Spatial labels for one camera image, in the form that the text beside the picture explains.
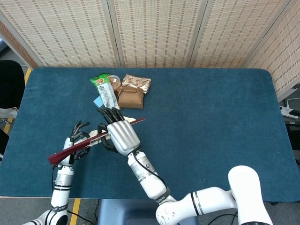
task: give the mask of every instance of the wall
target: wall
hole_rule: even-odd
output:
[[[10,48],[16,49],[18,56],[26,61],[28,65],[32,68],[37,68],[38,65],[34,61],[34,59],[30,56],[30,54],[26,51],[26,49],[18,42],[18,40],[12,35],[12,33],[7,29],[7,27],[0,21],[0,37],[6,43],[8,43]]]
[[[270,29],[246,65],[263,68],[272,74],[274,88],[281,101],[300,83],[300,1],[291,5]]]
[[[280,94],[299,77],[299,5],[0,0],[0,20],[38,66],[265,68]]]

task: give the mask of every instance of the robot finger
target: robot finger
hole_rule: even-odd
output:
[[[114,120],[114,122],[119,121],[118,115],[113,110],[111,110],[110,108],[105,108],[105,111],[110,114],[110,116]]]
[[[78,132],[79,132],[79,127],[76,127],[76,129],[73,131],[71,136],[78,134]]]
[[[79,132],[78,134],[72,136],[71,138],[73,138],[74,140],[76,140],[77,138],[79,138],[83,133]]]
[[[79,129],[85,127],[85,126],[88,126],[90,123],[89,122],[86,122],[86,123],[82,123],[80,125],[78,125]]]
[[[101,143],[104,145],[104,147],[108,150],[108,151],[113,151],[115,153],[118,153],[118,151],[116,150],[116,148],[108,143],[108,140],[106,139],[106,137],[101,137]]]
[[[75,131],[76,131],[76,129],[77,129],[77,127],[79,126],[81,124],[81,120],[80,121],[78,121],[75,125],[74,125],[74,127],[73,127],[73,130],[72,130],[72,133],[71,133],[71,136],[73,136],[74,135],[74,133],[75,133]]]
[[[86,133],[86,132],[84,132],[84,131],[82,131],[81,133],[82,133],[82,135],[83,135],[84,137],[90,138],[90,135],[89,135],[88,133]]]
[[[118,115],[119,120],[125,120],[119,109],[113,107],[112,110]]]
[[[106,120],[106,122],[108,122],[108,124],[113,123],[112,118],[107,114],[106,111],[104,111],[103,109],[97,109],[97,111],[103,115],[104,119]]]
[[[98,128],[97,128],[98,134],[101,134],[101,133],[102,133],[102,130],[107,131],[107,125],[106,125],[106,124],[103,124],[103,123],[100,123],[100,124],[98,125]]]

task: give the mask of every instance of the green snack package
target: green snack package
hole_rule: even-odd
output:
[[[100,74],[90,79],[97,88],[103,104],[107,108],[115,107],[119,109],[117,98],[113,92],[113,87],[109,80],[109,74]]]

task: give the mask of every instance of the table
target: table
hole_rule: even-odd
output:
[[[259,174],[265,201],[300,200],[300,176],[270,74],[261,69],[38,68],[29,78],[0,166],[0,195],[50,197],[47,157],[62,150],[78,121],[104,122],[89,81],[100,73],[152,78],[134,125],[142,149],[181,199],[188,192],[229,189],[227,174],[248,165]],[[102,145],[75,162],[70,197],[146,199],[127,158]]]

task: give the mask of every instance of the red stick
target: red stick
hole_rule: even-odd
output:
[[[135,121],[130,122],[130,124],[136,124],[138,122],[144,121],[146,118],[141,118]],[[78,144],[75,144],[67,149],[64,149],[58,153],[55,153],[54,155],[51,155],[48,157],[48,161],[50,164],[52,165],[56,165],[58,163],[60,163],[64,158],[66,158],[67,156],[71,155],[72,153],[75,153],[81,149],[84,149],[86,147],[88,147],[89,145],[93,144],[94,142],[98,141],[101,137],[105,136],[107,134],[107,132],[103,132],[99,135],[90,137],[88,139],[86,139],[83,142],[80,142]]]

